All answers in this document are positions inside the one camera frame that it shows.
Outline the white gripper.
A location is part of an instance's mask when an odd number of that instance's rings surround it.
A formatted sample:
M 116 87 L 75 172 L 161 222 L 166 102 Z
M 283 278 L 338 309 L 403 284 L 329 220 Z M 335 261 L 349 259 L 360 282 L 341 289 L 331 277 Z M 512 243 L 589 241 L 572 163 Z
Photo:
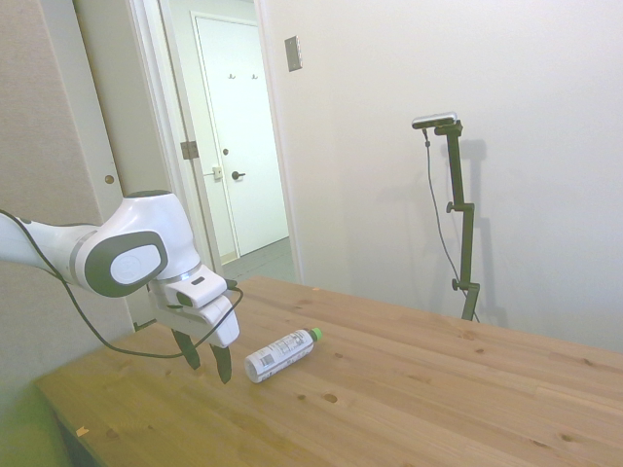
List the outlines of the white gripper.
M 239 336 L 238 320 L 228 293 L 202 294 L 179 287 L 152 286 L 148 292 L 154 316 L 172 329 L 172 334 L 188 365 L 197 370 L 201 358 L 191 337 L 204 338 L 216 361 L 223 384 L 232 378 L 232 357 L 228 347 Z

